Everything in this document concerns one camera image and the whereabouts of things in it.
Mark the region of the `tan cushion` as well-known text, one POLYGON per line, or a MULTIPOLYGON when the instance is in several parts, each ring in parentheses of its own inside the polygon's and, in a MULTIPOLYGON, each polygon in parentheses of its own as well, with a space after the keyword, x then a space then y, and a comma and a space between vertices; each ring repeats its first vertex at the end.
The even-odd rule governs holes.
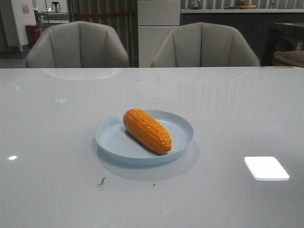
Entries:
POLYGON ((304 67, 304 51, 277 51, 273 56, 274 66, 304 67))

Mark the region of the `light blue round plate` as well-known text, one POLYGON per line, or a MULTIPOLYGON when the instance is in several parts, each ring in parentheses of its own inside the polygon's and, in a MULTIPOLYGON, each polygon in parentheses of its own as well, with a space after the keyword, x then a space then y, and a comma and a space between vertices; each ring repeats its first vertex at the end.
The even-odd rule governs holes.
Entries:
POLYGON ((138 142, 127 132, 123 124, 124 113, 106 119, 97 127, 95 139, 101 150, 119 163, 139 166, 159 165, 183 155, 193 140, 192 125, 186 119, 166 111, 146 112, 169 132, 172 139, 171 151, 157 155, 138 142))

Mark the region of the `right grey upholstered chair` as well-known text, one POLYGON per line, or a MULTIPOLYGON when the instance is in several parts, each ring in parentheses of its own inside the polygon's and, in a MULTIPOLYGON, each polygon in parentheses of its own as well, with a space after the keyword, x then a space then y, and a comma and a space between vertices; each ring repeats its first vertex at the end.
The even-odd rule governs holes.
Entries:
POLYGON ((236 28, 205 22, 169 30, 151 62, 151 67, 259 65, 258 57, 236 28))

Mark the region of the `fruit bowl on counter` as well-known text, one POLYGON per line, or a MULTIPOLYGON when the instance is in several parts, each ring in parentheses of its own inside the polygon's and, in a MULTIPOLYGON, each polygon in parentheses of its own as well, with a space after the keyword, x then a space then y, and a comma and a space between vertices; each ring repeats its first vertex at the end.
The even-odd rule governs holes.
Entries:
POLYGON ((256 7, 256 5, 254 5, 251 2, 244 1, 244 0, 236 0, 235 7, 237 7, 238 9, 254 9, 256 7))

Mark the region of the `background desk with kettle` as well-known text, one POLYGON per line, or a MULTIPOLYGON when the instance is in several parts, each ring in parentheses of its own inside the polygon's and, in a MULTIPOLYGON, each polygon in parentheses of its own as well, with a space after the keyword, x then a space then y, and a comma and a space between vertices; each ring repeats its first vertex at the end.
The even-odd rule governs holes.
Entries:
POLYGON ((69 22, 66 0, 33 0, 33 9, 41 27, 69 22))

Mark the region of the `grey counter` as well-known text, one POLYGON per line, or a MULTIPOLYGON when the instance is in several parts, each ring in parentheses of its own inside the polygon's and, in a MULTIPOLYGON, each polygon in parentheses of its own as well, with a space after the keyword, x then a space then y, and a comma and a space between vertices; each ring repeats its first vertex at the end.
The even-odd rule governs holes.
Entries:
POLYGON ((303 9, 182 9, 180 24, 206 22, 231 26, 247 40, 263 66, 277 51, 303 50, 303 9))

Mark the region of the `white cabinet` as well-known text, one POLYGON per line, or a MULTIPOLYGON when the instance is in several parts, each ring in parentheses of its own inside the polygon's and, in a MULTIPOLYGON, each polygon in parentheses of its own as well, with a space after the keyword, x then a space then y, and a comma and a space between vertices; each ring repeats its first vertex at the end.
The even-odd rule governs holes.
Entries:
POLYGON ((150 67, 167 31, 180 23, 180 1, 139 0, 137 20, 139 67, 150 67))

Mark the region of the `red barrier belt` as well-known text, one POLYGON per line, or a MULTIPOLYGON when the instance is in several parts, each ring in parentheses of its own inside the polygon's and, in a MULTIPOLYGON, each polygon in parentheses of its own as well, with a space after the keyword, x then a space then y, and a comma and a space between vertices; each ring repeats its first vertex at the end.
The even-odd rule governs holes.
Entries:
POLYGON ((110 18, 110 17, 129 16, 129 15, 130 12, 108 13, 108 14, 77 14, 79 18, 110 18))

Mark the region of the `grey upholstered chair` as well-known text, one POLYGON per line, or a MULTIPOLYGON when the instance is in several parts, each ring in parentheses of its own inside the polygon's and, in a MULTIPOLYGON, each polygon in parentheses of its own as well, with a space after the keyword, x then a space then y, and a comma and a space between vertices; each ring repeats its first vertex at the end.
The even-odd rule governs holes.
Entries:
POLYGON ((151 62, 151 67, 259 65, 258 57, 236 28, 205 22, 169 30, 151 62))
POLYGON ((114 28, 86 21, 47 28, 29 51, 27 68, 122 68, 128 54, 114 28))

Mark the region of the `red box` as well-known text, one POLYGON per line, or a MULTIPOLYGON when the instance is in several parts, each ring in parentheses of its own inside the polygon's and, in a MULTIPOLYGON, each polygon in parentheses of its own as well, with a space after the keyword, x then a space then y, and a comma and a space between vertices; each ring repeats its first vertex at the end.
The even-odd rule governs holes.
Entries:
POLYGON ((25 29, 28 39, 28 46, 29 48, 32 48, 40 37, 40 28, 38 25, 31 24, 26 25, 25 29))

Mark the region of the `orange toy corn cob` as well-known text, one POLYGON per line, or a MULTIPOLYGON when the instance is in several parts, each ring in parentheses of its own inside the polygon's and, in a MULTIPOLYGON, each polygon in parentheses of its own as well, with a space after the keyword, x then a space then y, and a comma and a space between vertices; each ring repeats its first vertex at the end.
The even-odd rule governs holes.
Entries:
POLYGON ((142 109, 128 110, 123 116, 126 130, 141 144, 155 153, 167 153, 172 148, 169 132, 142 109))

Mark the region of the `left grey upholstered chair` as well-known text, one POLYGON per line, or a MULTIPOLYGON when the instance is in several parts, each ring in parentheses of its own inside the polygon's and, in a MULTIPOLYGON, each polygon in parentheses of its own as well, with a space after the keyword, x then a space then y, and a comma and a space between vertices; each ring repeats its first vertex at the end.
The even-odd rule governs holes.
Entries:
POLYGON ((27 68, 122 68, 128 54, 114 28, 86 21, 47 28, 29 51, 27 68))

